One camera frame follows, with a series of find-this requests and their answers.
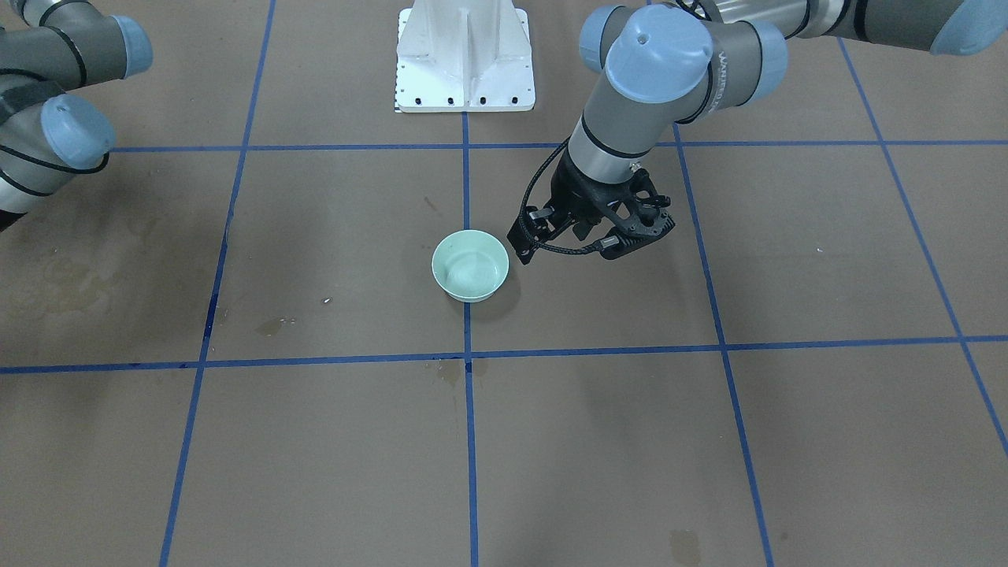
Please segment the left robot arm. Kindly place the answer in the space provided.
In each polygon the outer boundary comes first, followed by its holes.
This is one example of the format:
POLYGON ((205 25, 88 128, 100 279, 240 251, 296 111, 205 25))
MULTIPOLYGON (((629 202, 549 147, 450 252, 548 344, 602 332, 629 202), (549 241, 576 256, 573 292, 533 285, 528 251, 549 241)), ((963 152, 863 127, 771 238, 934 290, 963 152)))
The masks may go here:
POLYGON ((605 5, 584 22, 580 56, 598 73, 554 166, 550 198, 524 196, 508 241, 537 251, 620 258, 674 229, 670 201, 642 161, 673 124, 771 94, 788 40, 822 36, 973 55, 1006 31, 1004 1, 669 1, 605 5))

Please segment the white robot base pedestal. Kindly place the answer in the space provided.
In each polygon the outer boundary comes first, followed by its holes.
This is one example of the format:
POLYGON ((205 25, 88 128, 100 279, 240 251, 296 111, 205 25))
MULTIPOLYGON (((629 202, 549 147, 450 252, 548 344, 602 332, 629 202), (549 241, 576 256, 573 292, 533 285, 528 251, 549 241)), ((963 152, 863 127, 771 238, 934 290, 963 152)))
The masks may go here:
POLYGON ((511 1, 415 1, 397 16, 394 110, 513 113, 536 107, 532 35, 511 1))

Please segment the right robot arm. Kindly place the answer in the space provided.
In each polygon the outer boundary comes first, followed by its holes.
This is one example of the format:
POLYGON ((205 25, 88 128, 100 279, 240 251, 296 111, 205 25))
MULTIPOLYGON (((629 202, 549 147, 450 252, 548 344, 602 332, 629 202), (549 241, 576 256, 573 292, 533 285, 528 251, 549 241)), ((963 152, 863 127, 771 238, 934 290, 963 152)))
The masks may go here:
POLYGON ((1 33, 1 226, 7 229, 77 176, 103 171, 116 133, 76 90, 143 74, 145 28, 89 1, 13 1, 24 28, 1 33))

